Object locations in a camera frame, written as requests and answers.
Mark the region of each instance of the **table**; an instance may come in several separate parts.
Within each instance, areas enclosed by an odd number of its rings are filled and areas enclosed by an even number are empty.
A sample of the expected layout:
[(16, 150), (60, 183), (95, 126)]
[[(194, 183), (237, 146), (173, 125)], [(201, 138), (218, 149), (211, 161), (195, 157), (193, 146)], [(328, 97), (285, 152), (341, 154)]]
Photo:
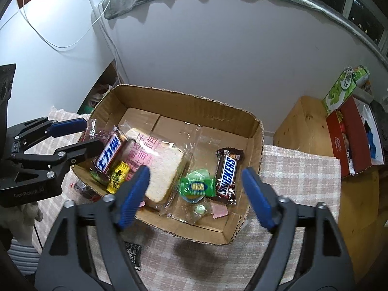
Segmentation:
[[(274, 145), (302, 152), (333, 156), (326, 111), (321, 100), (302, 96), (274, 135)], [(388, 183), (379, 182), (377, 167), (341, 182), (338, 226), (353, 263), (356, 282), (388, 241)]]

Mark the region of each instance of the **bread slice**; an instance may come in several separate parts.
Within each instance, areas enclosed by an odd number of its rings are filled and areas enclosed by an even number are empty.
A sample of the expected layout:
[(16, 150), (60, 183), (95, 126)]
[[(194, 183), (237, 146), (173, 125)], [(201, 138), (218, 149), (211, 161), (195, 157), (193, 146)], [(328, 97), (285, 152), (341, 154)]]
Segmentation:
[[(147, 161), (144, 164), (150, 169), (151, 178), (145, 192), (146, 197), (154, 203), (165, 201), (170, 195), (171, 188), (175, 182), (175, 176), (181, 171), (184, 158), (183, 152), (172, 144), (159, 139), (155, 142), (155, 138), (136, 128), (127, 131), (125, 135), (140, 144), (139, 150), (148, 155), (146, 157)], [(134, 163), (131, 163), (131, 161), (125, 162), (131, 167), (134, 166)]]

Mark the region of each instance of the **checkered tablecloth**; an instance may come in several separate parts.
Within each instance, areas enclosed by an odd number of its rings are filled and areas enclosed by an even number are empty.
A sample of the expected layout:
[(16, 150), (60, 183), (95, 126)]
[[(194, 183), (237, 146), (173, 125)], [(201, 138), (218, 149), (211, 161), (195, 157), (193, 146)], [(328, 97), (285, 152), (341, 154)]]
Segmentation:
[[(53, 109), (48, 117), (62, 121), (79, 115)], [(56, 148), (76, 143), (79, 136), (49, 138), (30, 152), (52, 154)], [(341, 172), (337, 159), (266, 145), (259, 175), (278, 194), (286, 195), (296, 203), (315, 206), (318, 201), (326, 202), (335, 219), (338, 218)], [(39, 202), (44, 218), (42, 222), (36, 223), (36, 227), (42, 242), (46, 241), (64, 201), (73, 199), (78, 204), (86, 202), (70, 187), (75, 180), (76, 176), (70, 171), (62, 184), (63, 193)], [(88, 231), (98, 276), (109, 282), (96, 232), (93, 228)], [(141, 221), (135, 221), (123, 232), (122, 237), (125, 241), (142, 246), (142, 270), (139, 276), (150, 291), (235, 291), (243, 290), (251, 279), (267, 247), (270, 234), (259, 225), (251, 210), (237, 237), (225, 246), (199, 244), (174, 237)], [(302, 238), (303, 229), (297, 229), (282, 282), (292, 279)], [(33, 244), (40, 251), (35, 236)]]

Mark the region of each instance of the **bolt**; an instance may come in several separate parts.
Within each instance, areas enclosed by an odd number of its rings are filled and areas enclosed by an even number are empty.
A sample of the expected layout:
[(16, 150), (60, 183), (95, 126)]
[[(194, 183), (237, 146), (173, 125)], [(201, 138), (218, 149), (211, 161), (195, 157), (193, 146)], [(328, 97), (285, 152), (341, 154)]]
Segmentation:
[(112, 194), (107, 194), (104, 197), (102, 197), (102, 200), (104, 200), (105, 202), (111, 202), (115, 200), (115, 197)]
[(280, 202), (282, 202), (282, 203), (286, 203), (286, 202), (289, 202), (289, 201), (290, 201), (290, 198), (285, 197), (285, 196), (279, 196), (277, 199), (278, 199)]
[(326, 204), (326, 203), (324, 203), (324, 202), (322, 202), (322, 201), (318, 203), (318, 208), (319, 208), (319, 209), (326, 209), (326, 207), (327, 207), (327, 204)]
[(65, 203), (63, 204), (65, 208), (70, 208), (70, 207), (73, 207), (74, 205), (75, 205), (74, 200), (66, 200)]

